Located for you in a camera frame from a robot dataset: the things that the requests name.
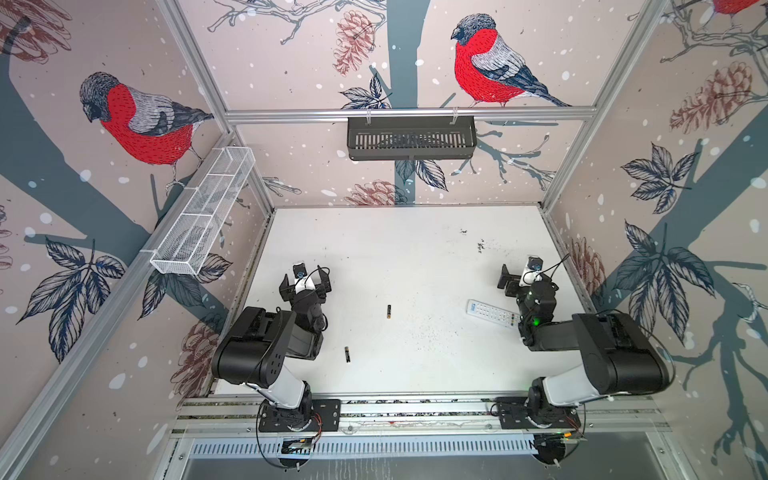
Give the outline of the white remote control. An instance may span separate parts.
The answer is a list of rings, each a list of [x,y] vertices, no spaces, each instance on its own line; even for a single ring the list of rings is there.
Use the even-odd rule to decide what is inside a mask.
[[[505,328],[515,326],[517,315],[509,310],[489,305],[474,299],[467,302],[466,314]]]

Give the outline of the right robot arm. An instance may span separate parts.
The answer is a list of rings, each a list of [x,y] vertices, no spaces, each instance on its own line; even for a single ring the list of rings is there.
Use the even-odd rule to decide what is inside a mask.
[[[523,407],[533,425],[574,426],[576,408],[588,402],[613,395],[650,395],[671,385],[672,367],[628,314],[575,313],[567,321],[556,321],[559,286],[542,266],[536,256],[528,258],[520,274],[502,266],[497,287],[515,299],[518,332],[530,351],[577,351],[581,363],[532,382]]]

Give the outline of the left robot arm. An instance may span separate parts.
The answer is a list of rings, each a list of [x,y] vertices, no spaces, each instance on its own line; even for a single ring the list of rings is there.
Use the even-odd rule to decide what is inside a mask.
[[[292,267],[294,278],[284,276],[278,293],[286,309],[269,312],[249,306],[237,317],[211,360],[215,379],[244,385],[263,398],[262,411],[278,424],[301,431],[322,424],[313,407],[309,383],[285,366],[288,358],[313,361],[321,351],[329,320],[322,306],[332,291],[328,267],[309,271],[303,263]]]

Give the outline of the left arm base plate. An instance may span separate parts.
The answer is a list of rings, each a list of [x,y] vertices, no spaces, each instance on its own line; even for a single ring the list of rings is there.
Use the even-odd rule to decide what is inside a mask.
[[[264,400],[257,417],[260,433],[337,432],[341,416],[338,399],[303,402],[297,409],[277,408]]]

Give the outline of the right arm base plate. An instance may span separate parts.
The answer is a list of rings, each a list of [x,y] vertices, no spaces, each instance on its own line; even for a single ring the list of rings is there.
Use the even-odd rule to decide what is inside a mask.
[[[489,413],[499,420],[502,430],[577,430],[582,427],[575,407],[552,406],[546,401],[532,405],[523,397],[499,397],[492,403]]]

